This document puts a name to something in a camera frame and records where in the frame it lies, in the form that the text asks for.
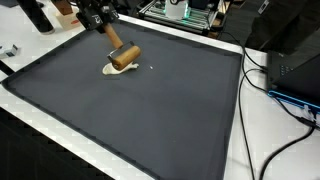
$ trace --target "dough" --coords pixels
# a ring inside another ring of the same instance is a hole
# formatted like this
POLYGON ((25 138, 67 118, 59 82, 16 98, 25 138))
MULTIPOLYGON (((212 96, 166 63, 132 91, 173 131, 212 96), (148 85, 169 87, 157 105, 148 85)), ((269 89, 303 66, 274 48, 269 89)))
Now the dough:
POLYGON ((116 70, 113 66, 112 63, 108 63, 107 65, 104 66, 104 68, 102 69, 102 73, 104 75, 108 75, 108 74, 121 74, 125 71, 128 71, 129 69, 137 69, 139 67, 139 64, 132 64, 132 62, 130 64, 128 64, 124 69, 122 69, 121 71, 116 70))

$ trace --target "small white object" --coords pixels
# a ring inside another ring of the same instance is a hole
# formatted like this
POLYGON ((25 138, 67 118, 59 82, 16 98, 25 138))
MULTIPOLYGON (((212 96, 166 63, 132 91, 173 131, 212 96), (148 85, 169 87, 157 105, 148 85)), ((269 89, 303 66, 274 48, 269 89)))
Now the small white object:
POLYGON ((165 14, 166 17, 174 20, 181 20, 185 18, 188 13, 188 0, 180 1, 177 5, 172 4, 177 0, 166 0, 165 14))
POLYGON ((0 59, 15 56, 18 48, 16 45, 0 45, 0 59))
POLYGON ((261 5, 260 9, 258 10, 259 14, 262 14, 263 11, 267 8, 269 5, 269 0, 265 0, 264 3, 261 5))
POLYGON ((102 69, 102 73, 104 75, 108 75, 108 74, 121 74, 125 71, 128 71, 129 69, 137 69, 139 67, 139 64, 133 64, 132 62, 130 64, 128 64, 124 69, 122 69, 121 71, 116 70, 113 66, 112 63, 108 63, 107 65, 104 66, 104 68, 102 69))
POLYGON ((317 121, 317 118, 311 113, 310 108, 308 105, 304 105, 304 109, 302 111, 303 117, 310 120, 310 121, 317 121))

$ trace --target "wire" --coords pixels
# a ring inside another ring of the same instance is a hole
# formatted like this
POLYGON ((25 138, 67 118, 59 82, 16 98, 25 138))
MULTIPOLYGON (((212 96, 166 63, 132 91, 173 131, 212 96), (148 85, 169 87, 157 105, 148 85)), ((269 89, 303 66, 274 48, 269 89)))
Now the wire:
POLYGON ((316 128, 316 129, 319 129, 319 126, 317 125, 317 123, 316 123, 315 121, 310 121, 310 120, 305 119, 305 118, 303 118, 303 117, 298 117, 298 116, 292 114, 292 113, 288 110, 288 108, 287 108, 279 99, 277 99, 277 98, 274 98, 274 99, 275 99, 275 101, 277 101, 277 102, 280 104, 280 106, 286 111, 286 113, 288 113, 290 116, 292 116, 293 118, 295 118, 297 121, 299 121, 300 123, 302 123, 302 124, 304 124, 304 125, 306 125, 306 126, 314 127, 314 128, 316 128))
MULTIPOLYGON (((254 175, 254 170, 253 170, 253 165, 252 165, 252 159, 251 159, 251 153, 250 153, 250 149, 249 149, 249 145, 248 145, 248 140, 247 140, 247 135, 246 135, 246 131, 245 131, 245 127, 244 127, 244 121, 243 121, 243 113, 242 113, 242 108, 241 108, 241 88, 242 88, 242 85, 243 85, 243 81, 244 79, 246 79, 251 86, 255 87, 256 89, 259 89, 263 92, 266 92, 266 90, 260 88, 260 87, 257 87, 255 86, 254 84, 252 84, 252 82, 250 81, 250 79, 248 78, 247 74, 251 71, 260 71, 261 73, 266 73, 266 69, 265 68, 262 68, 261 69, 250 69, 248 71, 245 72, 244 70, 244 60, 245 60, 245 55, 249 57, 249 55, 247 54, 247 52, 245 51, 245 47, 241 45, 241 43, 236 40, 236 38, 230 34, 230 33, 227 33, 227 32, 224 32, 226 34, 229 34, 241 47, 242 47, 242 50, 243 50, 243 55, 242 55, 242 71, 244 73, 242 79, 241 79, 241 82, 240 82, 240 87, 239 87, 239 99, 238 99, 238 103, 239 103, 239 111, 240 111, 240 119, 241 119, 241 125, 242 125, 242 132, 243 132, 243 135, 244 135, 244 139, 245 139, 245 144, 246 144, 246 149, 247 149, 247 153, 248 153, 248 159, 249 159, 249 163, 250 163, 250 170, 251 170, 251 175, 252 175, 252 179, 255 180, 255 175, 254 175)), ((299 122, 307 125, 308 127, 310 127, 310 130, 308 131, 307 134, 305 134, 304 136, 302 136, 301 138, 298 138, 294 141, 291 141, 289 143, 287 143, 286 145, 282 146, 281 148, 279 148, 278 150, 276 150, 275 152, 273 152, 269 157, 268 159, 266 159, 266 161, 264 162, 263 166, 262 166, 262 171, 260 173, 260 176, 259 176, 259 180, 263 180, 263 176, 264 176, 264 173, 269 165, 269 163, 272 161, 272 159, 274 157, 276 157, 279 153, 281 153, 282 151, 284 151, 285 149, 287 149, 288 147, 308 138, 309 136, 312 135, 312 133, 314 132, 315 128, 318 128, 317 124, 315 121, 309 121, 303 117, 297 117, 295 116, 293 113, 291 113, 284 105, 283 103, 279 100, 279 99, 276 99, 276 101, 279 102, 279 104, 282 106, 282 108, 292 117, 294 117, 296 120, 298 120, 299 122)))
POLYGON ((241 79, 240 82, 240 87, 239 87, 239 92, 238 92, 238 104, 239 104, 239 111, 240 111, 240 120, 241 120, 241 127, 242 127, 242 132, 243 132, 243 136, 244 136, 244 141, 246 144, 246 149, 247 149, 247 154, 248 154, 248 159, 249 159, 249 163, 250 163, 250 170, 251 170, 251 176, 252 179, 255 180, 255 175, 254 175, 254 170, 253 170, 253 165, 252 165, 252 159, 251 159, 251 153, 250 153, 250 149, 249 149, 249 144, 248 144, 248 139, 247 139, 247 134, 246 134, 246 129, 244 127, 244 120, 243 120, 243 113, 242 113, 242 107, 241 107, 241 88, 242 88, 242 84, 243 81, 245 79, 245 77, 247 76, 247 74, 251 71, 260 71, 262 73, 265 73, 265 71, 261 70, 261 69, 250 69, 248 71, 246 71, 241 79))
POLYGON ((276 150, 275 152, 273 152, 269 157, 268 159, 264 162, 263 166, 262 166, 262 170, 261 170, 261 173, 260 173, 260 177, 259 177, 259 180, 263 180, 263 176, 264 176, 264 173, 269 165, 269 163, 271 162, 271 160, 276 157, 278 154, 280 154, 282 151, 284 151, 285 149, 287 149, 288 147, 302 141, 302 140, 305 140, 307 139, 308 137, 310 137, 312 135, 312 133, 314 132, 314 127, 311 127, 310 130, 307 132, 307 134, 305 134, 304 136, 296 139, 296 140, 293 140, 291 142, 289 142, 288 144, 282 146, 281 148, 279 148, 278 150, 276 150))
POLYGON ((221 33, 228 34, 229 36, 231 36, 231 37, 237 42, 237 44, 242 47, 242 49, 243 49, 243 51, 244 51, 244 54, 249 58, 249 60, 250 60, 253 64, 255 64, 256 66, 258 66, 259 68, 261 68, 261 69, 263 69, 263 70, 267 70, 267 67, 259 65, 258 63, 256 63, 256 62, 249 56, 249 54, 248 54, 247 51, 246 51, 246 48, 245 48, 245 47, 240 43, 240 41, 238 41, 231 33, 228 33, 228 32, 221 32, 221 33))

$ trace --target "blue light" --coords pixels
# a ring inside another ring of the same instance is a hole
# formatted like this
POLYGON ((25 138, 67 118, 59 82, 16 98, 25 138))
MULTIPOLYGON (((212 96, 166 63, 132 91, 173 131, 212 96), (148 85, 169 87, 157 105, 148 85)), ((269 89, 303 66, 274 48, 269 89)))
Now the blue light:
MULTIPOLYGON (((293 97, 291 97, 291 96, 288 96, 288 95, 285 95, 285 94, 282 94, 282 93, 279 93, 279 92, 276 92, 276 91, 273 91, 273 90, 269 91, 268 96, 275 97, 273 94, 276 94, 276 95, 279 95, 279 96, 288 98, 288 99, 290 99, 290 100, 292 100, 292 101, 300 102, 301 104, 304 104, 304 105, 312 106, 312 107, 318 109, 318 112, 317 112, 317 113, 320 114, 320 107, 317 106, 317 105, 314 105, 314 104, 311 104, 311 103, 308 103, 308 102, 299 100, 299 99, 297 99, 297 98, 293 98, 293 97)), ((297 104, 297 103, 291 102, 291 101, 289 101, 289 100, 285 100, 285 99, 283 99, 283 98, 278 98, 278 99, 281 100, 281 101, 287 102, 287 103, 289 103, 289 104, 298 106, 298 107, 300 107, 300 108, 304 108, 303 106, 301 106, 301 105, 299 105, 299 104, 297 104)))

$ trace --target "electronic device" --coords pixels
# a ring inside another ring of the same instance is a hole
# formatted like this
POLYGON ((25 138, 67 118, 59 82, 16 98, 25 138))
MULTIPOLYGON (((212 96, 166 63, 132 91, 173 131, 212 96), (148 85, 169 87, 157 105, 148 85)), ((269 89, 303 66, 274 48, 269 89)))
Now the electronic device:
POLYGON ((300 62, 268 53, 268 95, 320 114, 320 54, 300 62))
POLYGON ((141 19, 196 34, 208 35, 209 32, 214 31, 218 28, 223 29, 221 27, 223 27, 224 23, 226 22, 226 16, 223 16, 221 18, 222 23, 218 25, 219 27, 217 25, 212 25, 216 17, 219 16, 219 13, 218 11, 213 11, 209 8, 201 10, 189 7, 188 12, 186 12, 185 14, 185 18, 176 19, 168 17, 168 12, 167 10, 165 10, 166 8, 168 8, 168 6, 166 7, 166 3, 164 1, 152 0, 148 4, 143 4, 143 7, 141 7, 141 4, 142 3, 137 6, 138 9, 140 9, 139 17, 141 19))
POLYGON ((209 0, 190 0, 189 4, 191 8, 205 10, 209 4, 209 0))
POLYGON ((165 16, 169 19, 181 20, 189 17, 190 8, 188 0, 166 0, 165 16))

